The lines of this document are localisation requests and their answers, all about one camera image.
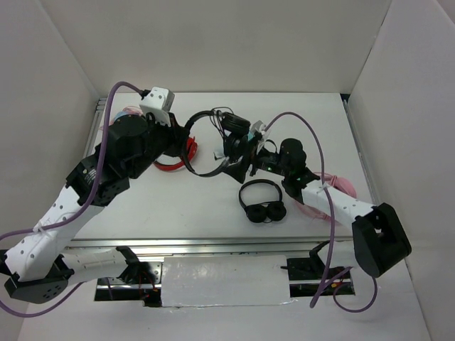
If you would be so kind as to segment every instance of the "headphone ear cup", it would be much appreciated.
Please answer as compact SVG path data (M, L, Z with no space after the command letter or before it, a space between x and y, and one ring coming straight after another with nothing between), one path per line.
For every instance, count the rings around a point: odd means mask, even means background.
M286 213L287 211L282 201L271 202L267 206L267 216L274 222L282 220L286 216Z
M267 208L262 205L250 205L245 208L251 222L264 222L267 218Z

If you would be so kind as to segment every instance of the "robotic arm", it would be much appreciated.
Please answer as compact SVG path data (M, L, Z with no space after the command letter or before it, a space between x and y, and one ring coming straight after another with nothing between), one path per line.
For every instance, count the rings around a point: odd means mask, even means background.
M149 265L140 262L128 247L89 254L66 254L63 250L89 220L129 189L129 179L138 178L160 155L180 156L189 171L196 174L188 161L186 142L191 127L203 117L220 122L225 160L213 172L199 176L226 173L243 183L248 170L250 175L257 170L275 173L284 177L282 185L292 198L330 214L320 178L306 167L300 141L286 139L272 153L263 148L267 132L260 121L251 126L234 114L212 110L197 113L185 126L179 126L169 112L172 92L155 87L142 92L141 97L140 107L145 116L126 115L105 127L108 140L101 181L88 209L64 227L49 231L41 228L66 221L86 203L96 175L100 145L70 173L58 199L35 226L34 233L8 251L0 252L0 272L9 276L5 288L12 298L45 303L74 283L102 277L134 283L140 273L151 274ZM328 190L336 219L353 229L355 257L365 272L381 276L411 252L391 206L376 207L335 188Z

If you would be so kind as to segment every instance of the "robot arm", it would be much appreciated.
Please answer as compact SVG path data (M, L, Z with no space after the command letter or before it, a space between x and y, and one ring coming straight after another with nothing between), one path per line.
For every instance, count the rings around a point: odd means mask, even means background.
M169 112L172 92L153 88L141 95L140 107L145 116L126 115L105 127L108 142L101 182L88 209L64 227L41 229L69 219L87 201L100 146L67 177L58 199L35 226L34 233L8 251L0 252L0 272L9 276L5 287L12 298L45 303L70 284L102 277L119 277L131 283L141 272L149 274L148 264L141 263L128 247L89 254L66 254L63 250L89 220L129 188L129 179L138 178L160 155L180 156L196 174L188 162L186 142L192 125L203 117L216 117L228 134L223 134L225 160L213 172L200 176L226 173L243 183L249 169L250 175L257 170L276 173L284 177L282 185L292 198L330 213L320 178L306 167L306 154L300 141L286 139L272 153L263 148L267 132L262 122L251 126L234 114L206 111L194 115L185 126L179 126ZM328 190L336 219L353 228L355 257L365 272L378 277L411 252L400 221L389 205L376 207L335 188Z

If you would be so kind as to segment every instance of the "red object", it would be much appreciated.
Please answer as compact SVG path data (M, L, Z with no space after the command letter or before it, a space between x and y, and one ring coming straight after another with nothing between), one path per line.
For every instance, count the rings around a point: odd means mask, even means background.
M198 144L196 143L195 137L190 137L188 139L188 141L186 142L186 148L188 149L188 160L191 161L194 158L194 155L196 155L196 151L198 150ZM155 161L154 165L160 171L165 171L165 172L176 171L179 168L185 166L183 161L180 161L179 163L176 163L175 165L164 165L162 163L159 163L158 161Z

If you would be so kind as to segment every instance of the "black headphones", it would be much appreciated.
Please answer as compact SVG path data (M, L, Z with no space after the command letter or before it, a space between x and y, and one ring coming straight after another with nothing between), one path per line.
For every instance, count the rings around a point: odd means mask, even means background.
M266 183L268 185L272 185L273 187L275 187L279 194L278 201L266 201L261 202L260 204L246 206L246 204L242 200L242 191L246 187L254 185L256 183ZM239 202L240 206L242 206L242 208L245 210L247 217L251 222L265 222L267 218L269 218L273 222L278 222L282 220L287 213L283 203L283 192L281 188L276 183L270 180L257 179L245 183L239 190Z

